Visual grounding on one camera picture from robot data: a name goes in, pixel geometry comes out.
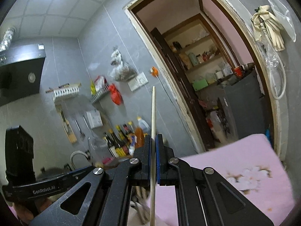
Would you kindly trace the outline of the person's left hand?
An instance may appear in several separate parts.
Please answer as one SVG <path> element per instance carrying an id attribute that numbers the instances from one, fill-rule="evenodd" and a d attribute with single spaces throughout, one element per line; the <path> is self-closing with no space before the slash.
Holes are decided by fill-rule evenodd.
<path id="1" fill-rule="evenodd" d="M 35 206 L 37 206 L 39 213 L 47 209 L 51 204 L 52 201 L 48 198 L 38 199 L 35 201 Z M 28 225 L 31 220 L 34 219 L 33 213 L 23 205 L 13 203 L 13 208 L 15 209 L 19 222 L 22 225 Z"/>

